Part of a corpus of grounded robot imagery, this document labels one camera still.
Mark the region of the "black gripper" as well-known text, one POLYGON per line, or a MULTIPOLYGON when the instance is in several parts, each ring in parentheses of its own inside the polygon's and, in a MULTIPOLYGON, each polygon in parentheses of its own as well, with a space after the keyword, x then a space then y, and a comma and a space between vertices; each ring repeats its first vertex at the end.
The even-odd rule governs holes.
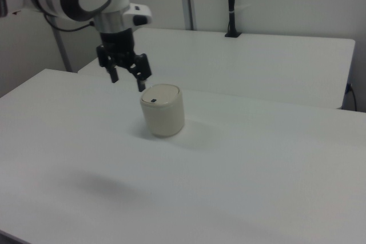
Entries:
POLYGON ((119 33, 100 33, 102 44, 96 48, 98 61, 110 75, 112 83, 118 81, 115 64, 128 69, 136 81, 138 91, 146 89, 145 82, 152 75, 146 54, 137 55, 134 52, 133 29, 119 33))

